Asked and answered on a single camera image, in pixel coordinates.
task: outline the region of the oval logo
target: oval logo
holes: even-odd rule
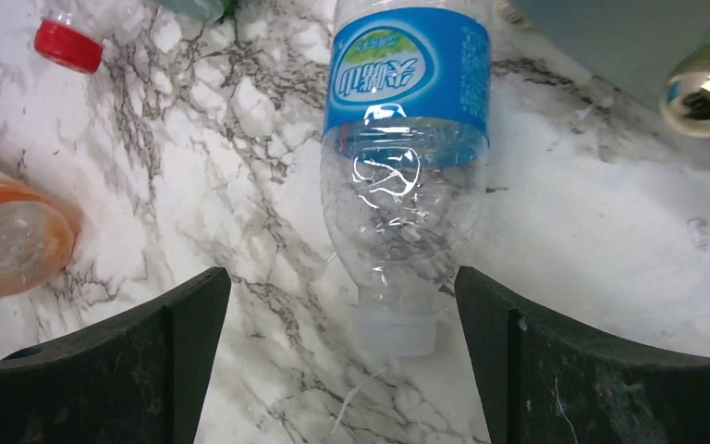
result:
[[[399,99],[434,75],[428,50],[411,34],[376,28],[358,36],[338,60],[332,95],[343,105]]]

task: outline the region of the white bottle cap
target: white bottle cap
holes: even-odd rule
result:
[[[365,352],[387,358],[428,356],[436,342],[436,314],[357,308],[352,334]]]

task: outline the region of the bottle with blue label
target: bottle with blue label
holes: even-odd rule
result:
[[[365,352],[434,351],[435,295],[484,204],[490,12],[489,0],[338,1],[321,188]]]

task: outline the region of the marble tabletop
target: marble tabletop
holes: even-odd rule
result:
[[[355,289],[319,199],[334,0],[246,0],[205,27],[149,7],[91,77],[33,53],[38,3],[0,6],[0,168],[76,203],[85,227],[62,276],[0,301],[0,358],[224,266],[198,443],[488,442],[449,289],[435,354],[365,383],[332,435],[382,365],[349,339]],[[668,133],[533,31],[492,37],[487,210],[463,262],[710,356],[710,142]]]

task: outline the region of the scratch on gripper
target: scratch on gripper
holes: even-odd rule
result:
[[[578,436],[575,433],[575,427],[573,427],[573,423],[570,421],[570,418],[568,418],[567,414],[565,413],[565,409],[562,407],[562,400],[559,398],[559,378],[558,377],[554,378],[554,392],[557,395],[557,408],[559,409],[559,412],[562,413],[562,417],[565,418],[565,421],[568,422],[568,425],[570,426],[570,431],[573,434],[573,443],[578,444]]]

